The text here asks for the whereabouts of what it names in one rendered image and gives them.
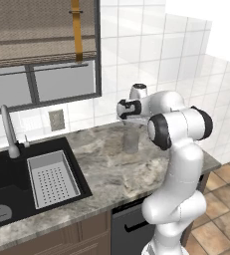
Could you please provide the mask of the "brown woven window blind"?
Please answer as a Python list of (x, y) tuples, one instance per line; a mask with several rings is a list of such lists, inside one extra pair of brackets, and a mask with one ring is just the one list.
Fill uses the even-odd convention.
[(97, 55), (97, 0), (0, 0), (0, 68)]

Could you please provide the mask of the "grey wall outlet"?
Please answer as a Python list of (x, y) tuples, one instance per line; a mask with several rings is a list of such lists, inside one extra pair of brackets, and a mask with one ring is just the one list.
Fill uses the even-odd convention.
[(65, 128), (64, 113), (62, 110), (49, 112), (51, 131)]

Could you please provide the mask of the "dark-framed window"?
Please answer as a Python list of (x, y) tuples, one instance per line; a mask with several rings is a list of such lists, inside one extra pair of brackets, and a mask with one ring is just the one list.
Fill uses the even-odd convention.
[(97, 55), (81, 62), (65, 60), (0, 68), (0, 112), (21, 111), (88, 99), (101, 92), (100, 0), (96, 10)]

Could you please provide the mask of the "black sink basin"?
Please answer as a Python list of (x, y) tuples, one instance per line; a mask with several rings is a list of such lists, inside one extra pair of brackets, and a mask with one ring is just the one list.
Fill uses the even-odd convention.
[[(64, 137), (38, 142), (30, 147), (20, 145), (19, 149), (20, 156), (17, 158), (11, 158), (6, 150), (0, 152), (0, 227), (92, 195), (73, 151)], [(81, 195), (36, 209), (27, 159), (58, 150), (65, 153)]]

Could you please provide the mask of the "grey perforated drain basket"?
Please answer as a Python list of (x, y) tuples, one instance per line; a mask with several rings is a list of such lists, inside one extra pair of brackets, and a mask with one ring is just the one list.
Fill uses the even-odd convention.
[(36, 209), (81, 195), (62, 150), (30, 157), (27, 164)]

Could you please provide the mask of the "clear glass cup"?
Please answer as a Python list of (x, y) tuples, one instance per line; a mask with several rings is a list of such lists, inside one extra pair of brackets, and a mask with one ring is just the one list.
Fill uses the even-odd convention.
[(138, 152), (139, 132), (137, 126), (125, 123), (123, 128), (123, 151), (128, 154)]

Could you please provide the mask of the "dark grey dishwasher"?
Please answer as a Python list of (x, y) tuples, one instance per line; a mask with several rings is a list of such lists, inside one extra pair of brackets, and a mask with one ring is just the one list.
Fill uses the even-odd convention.
[(111, 255), (141, 255), (154, 234), (154, 225), (147, 225), (127, 233), (124, 225), (132, 226), (145, 221), (141, 206), (144, 197), (112, 210)]

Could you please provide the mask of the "brown wooden cupboard door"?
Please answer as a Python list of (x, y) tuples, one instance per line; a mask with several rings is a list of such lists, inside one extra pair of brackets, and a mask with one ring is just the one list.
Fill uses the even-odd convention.
[(111, 235), (105, 232), (76, 245), (66, 245), (52, 255), (111, 255)]

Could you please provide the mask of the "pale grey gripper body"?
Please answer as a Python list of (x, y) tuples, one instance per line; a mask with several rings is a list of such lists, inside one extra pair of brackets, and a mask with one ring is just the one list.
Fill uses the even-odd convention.
[(143, 126), (146, 126), (149, 121), (149, 117), (142, 117), (139, 115), (116, 115), (116, 118), (124, 123), (132, 123)]

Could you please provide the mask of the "brown wooden drawer front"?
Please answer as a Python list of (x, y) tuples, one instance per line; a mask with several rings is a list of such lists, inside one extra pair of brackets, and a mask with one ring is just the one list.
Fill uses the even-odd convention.
[(109, 211), (53, 228), (40, 221), (27, 228), (26, 222), (20, 222), (0, 228), (0, 255), (52, 255), (66, 245), (80, 244), (105, 232), (111, 234)]

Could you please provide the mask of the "grey curved faucet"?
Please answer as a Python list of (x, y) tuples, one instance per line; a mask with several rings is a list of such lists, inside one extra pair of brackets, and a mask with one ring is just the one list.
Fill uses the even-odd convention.
[(8, 108), (6, 105), (1, 106), (1, 116), (2, 116), (3, 127), (8, 140), (9, 156), (11, 158), (17, 158), (20, 155), (20, 150), (17, 145), (17, 140), (15, 137), (13, 126), (12, 126), (12, 121), (11, 121)]

